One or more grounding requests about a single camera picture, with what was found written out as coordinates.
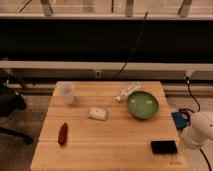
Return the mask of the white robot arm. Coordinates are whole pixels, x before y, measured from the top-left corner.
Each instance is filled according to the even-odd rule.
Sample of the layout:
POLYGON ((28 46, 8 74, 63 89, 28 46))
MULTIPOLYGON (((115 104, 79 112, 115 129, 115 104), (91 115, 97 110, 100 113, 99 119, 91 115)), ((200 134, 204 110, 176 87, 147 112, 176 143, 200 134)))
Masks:
POLYGON ((213 112, 200 111, 190 117, 190 125, 182 132, 183 141, 191 149, 200 149, 206 140, 213 141, 213 112))

